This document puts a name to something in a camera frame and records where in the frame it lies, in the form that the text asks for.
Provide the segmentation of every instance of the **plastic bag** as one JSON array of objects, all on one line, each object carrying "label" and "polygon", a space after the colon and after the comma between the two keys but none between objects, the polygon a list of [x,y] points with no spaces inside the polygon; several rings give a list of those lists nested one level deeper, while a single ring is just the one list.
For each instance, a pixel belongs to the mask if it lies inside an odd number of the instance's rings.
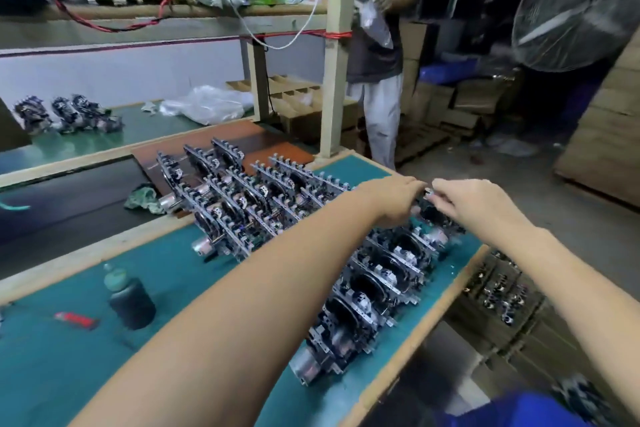
[{"label": "plastic bag", "polygon": [[372,38],[380,46],[387,49],[394,48],[394,42],[391,40],[391,32],[389,26],[382,14],[378,11],[373,1],[364,2],[359,6],[360,26],[364,32]]},{"label": "plastic bag", "polygon": [[222,90],[204,85],[192,89],[181,99],[166,99],[160,103],[160,113],[165,116],[182,114],[203,125],[236,120],[253,107],[250,92]]}]

